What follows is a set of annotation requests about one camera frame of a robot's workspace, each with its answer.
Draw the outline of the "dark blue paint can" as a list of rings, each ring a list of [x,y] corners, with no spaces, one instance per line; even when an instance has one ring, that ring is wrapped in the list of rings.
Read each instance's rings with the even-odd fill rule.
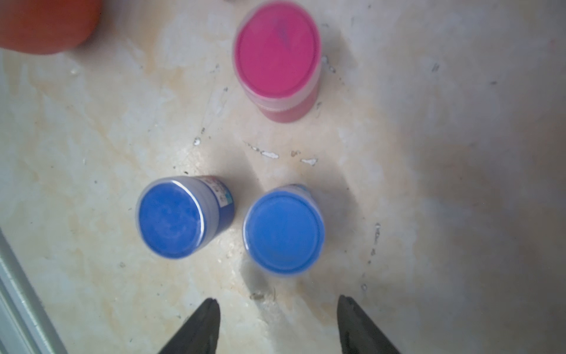
[[[234,197],[215,176],[175,176],[147,185],[136,206],[136,226],[146,246],[169,259],[188,257],[227,230]]]

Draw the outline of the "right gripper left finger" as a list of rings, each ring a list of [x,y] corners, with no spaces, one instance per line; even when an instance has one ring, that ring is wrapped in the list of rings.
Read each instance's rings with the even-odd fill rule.
[[[221,324],[221,308],[207,298],[188,317],[159,354],[215,354]]]

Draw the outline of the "light blue paint can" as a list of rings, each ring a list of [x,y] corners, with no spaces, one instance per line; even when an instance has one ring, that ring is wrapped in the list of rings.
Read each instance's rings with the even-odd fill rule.
[[[304,273],[320,258],[323,215],[303,184],[275,188],[259,198],[243,222],[243,243],[263,270],[280,277]]]

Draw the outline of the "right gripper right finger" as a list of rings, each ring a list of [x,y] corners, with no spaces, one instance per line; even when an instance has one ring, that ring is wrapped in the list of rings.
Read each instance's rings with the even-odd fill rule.
[[[352,297],[340,295],[337,321],[342,353],[400,354]]]

